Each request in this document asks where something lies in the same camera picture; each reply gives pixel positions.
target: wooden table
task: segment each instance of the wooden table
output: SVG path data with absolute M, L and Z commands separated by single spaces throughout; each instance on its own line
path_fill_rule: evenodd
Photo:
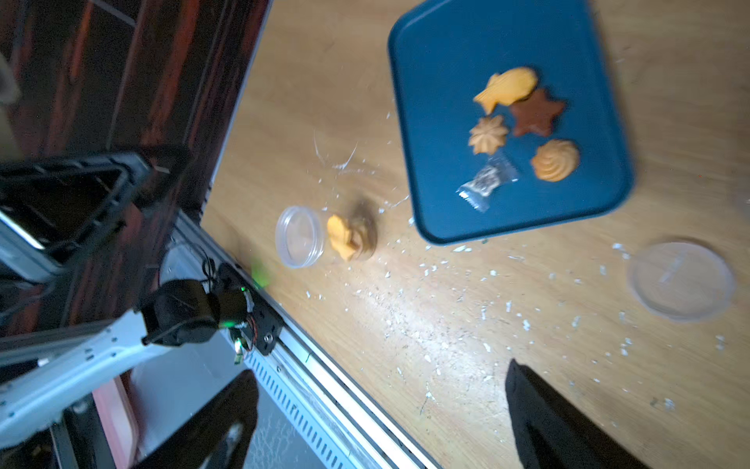
M 750 225 L 732 199 L 749 170 L 750 4 L 596 3 L 636 189 L 611 215 L 461 253 L 430 248 L 409 223 L 386 38 L 414 4 L 276 0 L 204 228 L 267 275 L 271 294 L 443 467 L 519 465 L 503 387 L 512 357 L 651 467 L 744 467 Z M 281 265 L 285 207 L 345 211 L 362 197 L 383 209 L 373 258 Z M 635 253 L 680 237 L 735 271 L 718 319 L 671 323 L 628 292 L 613 244 Z

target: flower-shaped cookie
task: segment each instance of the flower-shaped cookie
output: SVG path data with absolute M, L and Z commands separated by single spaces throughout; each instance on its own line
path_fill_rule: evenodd
M 469 131 L 469 145 L 474 147 L 474 155 L 487 153 L 492 155 L 506 144 L 508 128 L 503 125 L 503 117 L 481 117 L 479 123 Z
M 550 140 L 536 150 L 531 165 L 534 174 L 542 181 L 558 182 L 570 176 L 581 156 L 570 140 Z

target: star-shaped cookie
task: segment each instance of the star-shaped cookie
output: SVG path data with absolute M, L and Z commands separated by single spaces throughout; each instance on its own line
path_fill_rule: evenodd
M 513 135 L 520 137 L 533 132 L 542 137 L 549 137 L 552 134 L 552 121 L 563 113 L 565 103 L 549 101 L 547 90 L 540 88 L 534 91 L 529 99 L 511 104 L 510 109 L 516 119 Z
M 481 117 L 479 123 L 469 131 L 469 145 L 474 147 L 474 155 L 487 153 L 492 155 L 506 144 L 508 128 L 503 125 L 503 117 Z

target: blue tray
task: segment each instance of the blue tray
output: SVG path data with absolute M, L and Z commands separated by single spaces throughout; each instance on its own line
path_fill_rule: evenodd
M 428 0 L 388 38 L 394 90 L 420 234 L 437 245 L 603 215 L 621 204 L 633 174 L 584 0 Z M 481 213 L 456 194 L 485 165 L 469 129 L 484 115 L 472 101 L 492 74 L 529 66 L 538 87 L 567 102 L 551 138 L 573 140 L 580 166 L 561 182 L 534 176 L 530 160 L 549 139 L 508 136 L 520 179 L 490 195 Z M 498 106 L 509 128 L 507 107 Z

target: plastic wrapper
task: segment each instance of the plastic wrapper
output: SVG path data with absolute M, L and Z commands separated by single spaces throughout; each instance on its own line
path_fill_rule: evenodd
M 487 159 L 474 179 L 458 188 L 456 193 L 472 207 L 484 213 L 490 208 L 490 194 L 501 185 L 516 182 L 518 171 L 502 153 Z

